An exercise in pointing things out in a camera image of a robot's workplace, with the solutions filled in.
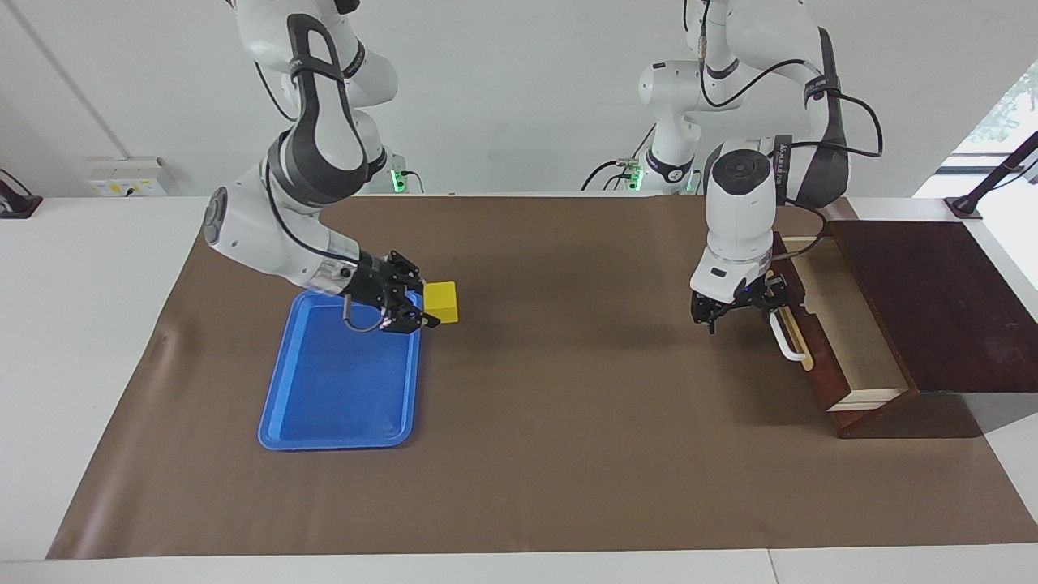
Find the blue plastic bin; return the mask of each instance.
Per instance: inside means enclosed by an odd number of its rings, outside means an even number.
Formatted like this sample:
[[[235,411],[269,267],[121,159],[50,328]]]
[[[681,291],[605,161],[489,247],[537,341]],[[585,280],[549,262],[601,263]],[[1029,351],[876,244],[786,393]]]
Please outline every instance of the blue plastic bin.
[[[419,308],[421,298],[409,295]],[[354,304],[351,322],[374,325]],[[269,450],[388,448],[414,419],[420,331],[359,334],[343,323],[343,299],[303,291],[292,304],[260,423]]]

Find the brown tablecloth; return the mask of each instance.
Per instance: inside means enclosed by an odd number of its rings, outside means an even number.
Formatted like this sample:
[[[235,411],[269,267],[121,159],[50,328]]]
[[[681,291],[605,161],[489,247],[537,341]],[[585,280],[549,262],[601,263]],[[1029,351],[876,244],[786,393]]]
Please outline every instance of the brown tablecloth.
[[[324,218],[458,282],[461,323],[424,333],[409,441],[264,450],[299,289],[198,242],[49,557],[1038,540],[984,440],[840,441],[759,314],[691,325],[702,198],[357,198]]]

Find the yellow block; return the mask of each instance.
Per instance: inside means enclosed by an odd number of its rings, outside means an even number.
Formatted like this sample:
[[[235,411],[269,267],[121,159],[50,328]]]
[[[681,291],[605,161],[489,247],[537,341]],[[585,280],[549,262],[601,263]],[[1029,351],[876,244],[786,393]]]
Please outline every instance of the yellow block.
[[[440,319],[443,325],[458,323],[458,286],[453,281],[433,281],[426,284],[425,311]]]

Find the table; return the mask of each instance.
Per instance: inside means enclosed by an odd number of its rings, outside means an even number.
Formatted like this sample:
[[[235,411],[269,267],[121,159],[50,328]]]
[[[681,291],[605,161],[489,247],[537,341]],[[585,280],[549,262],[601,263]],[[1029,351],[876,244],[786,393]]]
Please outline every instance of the table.
[[[8,335],[0,339],[0,355],[4,356],[0,361],[0,396],[5,405],[0,414],[5,439],[0,446],[0,464],[6,470],[0,479],[0,489],[5,494],[0,501],[0,525],[4,526],[0,529],[0,558],[37,560],[46,553],[90,453],[140,358],[195,237],[206,202],[203,197],[50,199],[32,220],[0,224],[0,249],[4,250],[0,254],[0,273],[5,275],[0,281],[0,306],[5,307],[4,316],[8,318],[6,330],[26,333],[23,338]],[[948,218],[934,206],[937,203],[903,199],[852,201],[863,218]],[[1038,314],[1038,290],[1007,260],[982,224],[974,223],[969,228],[1031,313]],[[989,437],[1032,513],[1038,507],[1038,464],[1013,446],[1033,444],[1036,437],[1038,420],[1034,418]],[[245,576],[248,571],[269,577],[279,569],[273,566],[307,569],[329,577],[345,572],[384,569],[389,572],[380,573],[395,577],[429,574],[435,578],[435,568],[431,566],[442,562],[448,566],[443,568],[444,578],[468,577],[473,581],[485,574],[481,569],[510,573],[516,578],[524,575],[540,578],[545,574],[562,578],[565,571],[571,569],[574,572],[568,573],[567,578],[598,574],[612,581],[640,579],[646,572],[665,580],[666,575],[706,576],[710,573],[705,571],[713,569],[713,574],[717,571],[727,574],[731,581],[755,582],[752,578],[759,577],[762,582],[772,582],[775,574],[780,581],[785,581],[786,571],[796,578],[789,581],[805,581],[802,578],[814,578],[811,571],[815,568],[811,566],[824,566],[831,561],[872,565],[870,557],[894,557],[891,554],[909,562],[935,561],[946,567],[958,566],[948,568],[948,573],[959,578],[968,574],[969,566],[982,568],[989,562],[1003,561],[1003,568],[1008,572],[1002,581],[1016,578],[1023,582],[1029,581],[1035,569],[1038,546],[952,552],[735,551],[263,561],[174,558],[88,563],[99,578],[151,571],[171,578],[176,574]],[[772,573],[772,562],[776,573]],[[62,574],[72,578],[79,574],[77,563],[0,564],[0,580],[61,578]],[[173,565],[182,567],[171,569]],[[610,565],[627,567],[604,569]],[[749,566],[753,572],[733,572],[742,569],[739,566]]]

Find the black stand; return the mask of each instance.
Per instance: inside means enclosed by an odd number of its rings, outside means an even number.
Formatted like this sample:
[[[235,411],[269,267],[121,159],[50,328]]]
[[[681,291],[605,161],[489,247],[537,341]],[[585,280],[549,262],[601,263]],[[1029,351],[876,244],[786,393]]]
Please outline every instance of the black stand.
[[[34,194],[19,194],[7,183],[0,180],[0,203],[3,203],[0,205],[0,219],[28,219],[43,200],[44,197]]]
[[[981,198],[991,189],[999,185],[1003,178],[1009,175],[1017,166],[1020,165],[1031,152],[1038,149],[1038,132],[1031,134],[1031,137],[1023,140],[1020,147],[1016,148],[1013,154],[1006,158],[1005,162],[999,165],[998,168],[991,170],[991,173],[987,175],[984,180],[977,185],[977,188],[965,195],[959,197],[948,197],[945,199],[945,203],[948,207],[952,210],[952,213],[960,219],[982,219],[980,213],[977,212],[977,203],[980,202]]]

